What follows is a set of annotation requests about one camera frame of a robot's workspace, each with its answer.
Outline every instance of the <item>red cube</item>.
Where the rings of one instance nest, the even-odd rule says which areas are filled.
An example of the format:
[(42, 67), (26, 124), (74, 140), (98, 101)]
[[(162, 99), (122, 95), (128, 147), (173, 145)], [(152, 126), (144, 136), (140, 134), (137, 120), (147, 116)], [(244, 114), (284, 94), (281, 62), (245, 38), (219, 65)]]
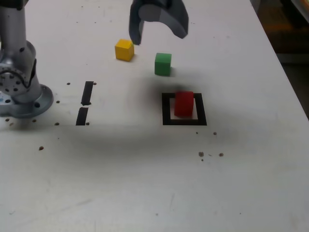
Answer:
[(175, 111), (174, 114), (180, 118), (192, 117), (194, 106), (193, 92), (177, 92), (175, 97)]

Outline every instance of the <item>cube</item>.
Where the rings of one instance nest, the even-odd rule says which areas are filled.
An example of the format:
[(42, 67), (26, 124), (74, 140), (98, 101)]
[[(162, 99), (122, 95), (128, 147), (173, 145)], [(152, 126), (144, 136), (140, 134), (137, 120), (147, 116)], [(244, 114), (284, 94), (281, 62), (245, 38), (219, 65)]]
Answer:
[(177, 92), (174, 114), (180, 118), (191, 118), (194, 106), (193, 92)]
[(154, 73), (160, 76), (170, 76), (171, 61), (171, 54), (157, 53), (155, 56)]
[(115, 45), (116, 59), (130, 61), (134, 56), (134, 45), (130, 40), (119, 40)]

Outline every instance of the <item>table surface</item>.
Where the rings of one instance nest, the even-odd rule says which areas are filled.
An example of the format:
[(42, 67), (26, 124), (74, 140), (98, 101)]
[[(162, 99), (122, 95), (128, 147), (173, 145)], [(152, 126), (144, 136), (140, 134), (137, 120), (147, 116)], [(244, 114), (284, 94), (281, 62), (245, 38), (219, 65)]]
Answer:
[[(130, 4), (26, 6), (60, 103), (0, 120), (1, 231), (309, 231), (308, 120), (250, 2), (185, 0), (189, 35), (146, 23), (124, 62)], [(171, 77), (155, 76), (157, 52), (172, 53)], [(85, 81), (90, 125), (75, 126)], [(207, 126), (162, 125), (161, 93), (179, 89), (202, 94)]]

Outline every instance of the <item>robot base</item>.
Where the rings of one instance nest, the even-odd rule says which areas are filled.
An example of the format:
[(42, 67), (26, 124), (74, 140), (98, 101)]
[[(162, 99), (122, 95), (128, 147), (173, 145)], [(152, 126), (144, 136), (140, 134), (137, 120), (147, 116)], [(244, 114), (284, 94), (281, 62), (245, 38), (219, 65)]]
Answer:
[(29, 103), (16, 103), (9, 95), (0, 92), (0, 116), (30, 118), (44, 113), (53, 104), (54, 97), (49, 87), (41, 85), (41, 89), (40, 97)]

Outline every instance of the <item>yellow cube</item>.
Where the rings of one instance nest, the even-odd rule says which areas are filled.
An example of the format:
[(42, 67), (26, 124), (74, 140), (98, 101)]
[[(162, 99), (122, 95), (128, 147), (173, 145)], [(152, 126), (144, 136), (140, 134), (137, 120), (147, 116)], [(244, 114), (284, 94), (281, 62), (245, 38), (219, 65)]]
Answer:
[(134, 56), (134, 45), (130, 40), (119, 40), (115, 45), (116, 59), (130, 61)]

